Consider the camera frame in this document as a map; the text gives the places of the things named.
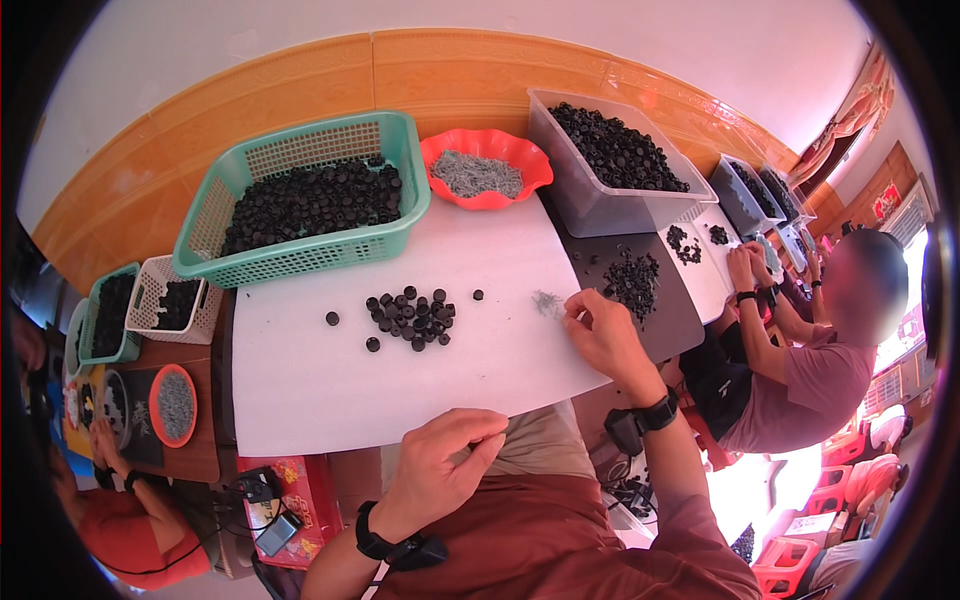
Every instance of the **green plastic basket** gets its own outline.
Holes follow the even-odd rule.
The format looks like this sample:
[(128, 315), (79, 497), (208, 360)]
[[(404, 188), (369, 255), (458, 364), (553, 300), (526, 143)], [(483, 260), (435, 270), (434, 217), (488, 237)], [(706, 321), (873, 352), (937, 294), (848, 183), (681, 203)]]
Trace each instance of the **green plastic basket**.
[[(220, 256), (237, 201), (247, 187), (293, 167), (381, 156), (400, 173), (400, 218), (392, 223), (291, 240)], [(393, 258), (403, 252), (410, 228), (430, 206), (430, 186), (413, 118), (375, 110), (325, 119), (262, 135), (227, 150), (210, 166), (194, 196), (177, 245), (177, 275), (205, 277), (234, 288), (320, 269)]]
[(126, 267), (120, 267), (112, 273), (97, 279), (93, 287), (90, 288), (89, 302), (86, 304), (86, 319), (84, 320), (84, 332), (80, 336), (80, 364), (84, 365), (105, 365), (107, 363), (129, 363), (140, 357), (140, 334), (133, 333), (124, 327), (123, 341), (120, 342), (120, 349), (112, 356), (98, 356), (94, 358), (93, 353), (93, 332), (97, 325), (97, 315), (100, 312), (100, 287), (107, 279), (115, 275), (130, 274), (133, 276), (134, 283), (136, 276), (140, 273), (140, 263), (132, 262)]

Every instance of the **white foam sheet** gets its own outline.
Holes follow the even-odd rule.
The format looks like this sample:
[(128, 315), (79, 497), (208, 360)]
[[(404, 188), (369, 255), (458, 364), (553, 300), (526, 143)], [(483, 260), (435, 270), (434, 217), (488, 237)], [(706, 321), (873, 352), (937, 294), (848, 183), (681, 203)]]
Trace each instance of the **white foam sheet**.
[[(448, 346), (414, 352), (371, 320), (368, 297), (407, 285), (427, 297), (444, 288), (456, 304)], [(240, 455), (392, 444), (453, 407), (512, 416), (607, 383), (576, 354), (561, 313), (540, 313), (538, 290), (565, 300), (579, 286), (536, 195), (490, 212), (434, 196), (398, 258), (240, 288), (232, 362)], [(331, 310), (340, 315), (333, 327), (324, 320)], [(371, 336), (379, 352), (367, 351)]]

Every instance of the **pink shirt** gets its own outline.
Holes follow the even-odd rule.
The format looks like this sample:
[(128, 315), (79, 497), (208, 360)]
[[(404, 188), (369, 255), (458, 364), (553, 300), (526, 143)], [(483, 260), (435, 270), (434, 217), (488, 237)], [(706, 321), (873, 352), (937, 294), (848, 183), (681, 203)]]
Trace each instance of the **pink shirt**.
[(789, 452), (840, 430), (863, 401), (874, 376), (876, 346), (836, 341), (815, 325), (813, 341), (786, 352), (786, 385), (754, 373), (750, 401), (718, 442), (739, 452)]

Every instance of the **black table surface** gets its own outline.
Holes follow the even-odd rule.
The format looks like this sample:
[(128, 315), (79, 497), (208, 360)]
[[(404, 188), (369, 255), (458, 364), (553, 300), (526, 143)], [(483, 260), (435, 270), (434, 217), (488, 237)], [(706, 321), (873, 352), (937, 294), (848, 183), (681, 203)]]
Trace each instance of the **black table surface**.
[[(543, 207), (546, 209), (553, 227), (560, 236), (570, 264), (577, 274), (581, 288), (596, 288), (602, 292), (607, 287), (603, 274), (608, 265), (622, 261), (620, 253), (630, 249), (634, 256), (650, 253), (660, 264), (657, 277), (656, 312), (650, 313), (643, 324), (634, 317), (634, 325), (640, 342), (647, 355), (655, 363), (662, 362), (681, 352), (694, 348), (704, 341), (704, 326), (693, 300), (686, 291), (686, 285), (670, 259), (670, 250), (656, 233), (634, 233), (630, 235), (607, 235), (603, 237), (573, 237), (566, 230), (563, 219), (550, 199), (549, 186), (537, 190)], [(579, 259), (573, 258), (575, 252)], [(599, 257), (597, 264), (590, 264), (590, 257)]]

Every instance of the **red box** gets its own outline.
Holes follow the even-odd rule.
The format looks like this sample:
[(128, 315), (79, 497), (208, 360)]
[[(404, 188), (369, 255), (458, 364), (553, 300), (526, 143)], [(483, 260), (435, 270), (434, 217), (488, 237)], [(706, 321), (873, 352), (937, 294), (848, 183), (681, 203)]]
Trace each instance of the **red box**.
[[(283, 504), (303, 521), (300, 530), (275, 556), (268, 557), (257, 547), (260, 561), (264, 564), (305, 570), (320, 549), (344, 530), (326, 456), (237, 457), (237, 468), (240, 472), (258, 467), (270, 467), (274, 470)], [(250, 504), (245, 500), (244, 503), (247, 504), (247, 521), (251, 528), (266, 526), (280, 508), (278, 500), (258, 504)], [(260, 532), (253, 532), (254, 538), (259, 535)]]

